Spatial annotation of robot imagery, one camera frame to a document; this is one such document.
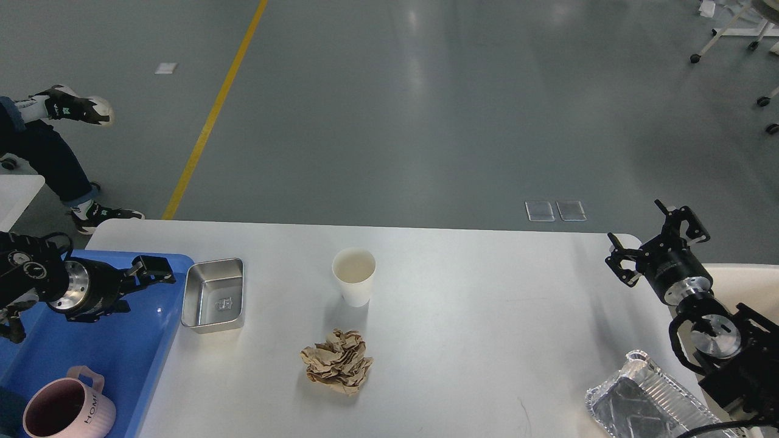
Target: chair wheel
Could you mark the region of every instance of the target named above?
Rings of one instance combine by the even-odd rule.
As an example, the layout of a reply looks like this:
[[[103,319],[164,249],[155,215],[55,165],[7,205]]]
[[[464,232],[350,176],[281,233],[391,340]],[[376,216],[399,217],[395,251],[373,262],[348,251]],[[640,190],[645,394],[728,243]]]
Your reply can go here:
[[[2,168],[10,171],[19,167],[19,164],[16,163],[16,160],[14,160],[13,158],[3,158],[2,160],[0,160],[0,165],[2,166]]]

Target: sneaker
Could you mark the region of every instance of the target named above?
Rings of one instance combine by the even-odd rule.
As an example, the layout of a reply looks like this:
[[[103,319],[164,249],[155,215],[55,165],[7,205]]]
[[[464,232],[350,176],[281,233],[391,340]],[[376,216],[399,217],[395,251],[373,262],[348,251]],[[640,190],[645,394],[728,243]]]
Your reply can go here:
[[[78,230],[79,233],[91,235],[95,232],[95,228],[97,228],[98,225],[108,219],[145,219],[146,216],[135,210],[106,208],[99,203],[93,203],[90,209],[86,211],[86,219],[81,219],[72,211],[70,212],[70,218],[73,219],[73,224],[76,225],[76,230]]]
[[[69,118],[92,125],[114,124],[114,109],[105,99],[98,96],[80,97],[66,85],[54,85],[36,96],[48,96],[44,102],[46,111],[54,120]]]

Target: blue tray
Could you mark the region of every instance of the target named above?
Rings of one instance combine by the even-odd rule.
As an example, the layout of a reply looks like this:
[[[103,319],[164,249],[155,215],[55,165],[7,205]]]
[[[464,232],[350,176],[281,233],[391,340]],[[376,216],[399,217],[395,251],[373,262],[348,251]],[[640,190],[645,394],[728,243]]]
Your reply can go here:
[[[138,254],[73,251],[74,256],[129,268]],[[163,256],[175,284],[155,284],[127,295],[130,313],[115,313],[96,323],[69,323],[45,304],[22,313],[27,339],[14,345],[0,338],[0,387],[29,400],[68,368],[89,366],[105,376],[103,394],[116,405],[116,423],[108,438],[135,438],[182,314],[184,283],[192,259]],[[22,430],[20,437],[27,437]]]

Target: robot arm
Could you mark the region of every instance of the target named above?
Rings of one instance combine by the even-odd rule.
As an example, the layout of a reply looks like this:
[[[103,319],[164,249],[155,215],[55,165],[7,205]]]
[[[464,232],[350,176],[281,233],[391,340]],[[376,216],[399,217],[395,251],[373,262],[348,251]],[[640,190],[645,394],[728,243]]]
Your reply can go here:
[[[118,270],[107,263],[72,257],[72,243],[57,246],[62,233],[35,238],[0,232],[0,337],[18,344],[25,338],[19,315],[42,301],[68,321],[93,323],[126,313],[122,298],[156,283],[175,283],[167,259],[137,256]]]
[[[675,307],[668,332],[676,357],[703,376],[701,388],[738,426],[779,429],[779,326],[742,303],[735,314],[719,303],[711,275],[689,249],[690,243],[709,240],[708,232],[689,207],[669,211],[659,200],[655,203],[665,215],[661,233],[638,249],[622,247],[609,233],[614,248],[606,264],[630,287],[643,275],[660,301]],[[635,268],[623,267],[626,261]],[[699,365],[689,360],[679,340],[688,322]]]

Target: crumpled paper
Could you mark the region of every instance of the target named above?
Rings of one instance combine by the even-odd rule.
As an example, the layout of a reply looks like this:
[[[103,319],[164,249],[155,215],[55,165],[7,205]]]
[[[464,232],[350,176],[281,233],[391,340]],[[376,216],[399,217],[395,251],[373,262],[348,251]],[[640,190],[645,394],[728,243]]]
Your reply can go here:
[[[350,396],[360,390],[373,363],[373,358],[365,357],[365,342],[356,330],[335,329],[324,344],[304,348],[300,357],[308,366],[305,375],[309,380]]]

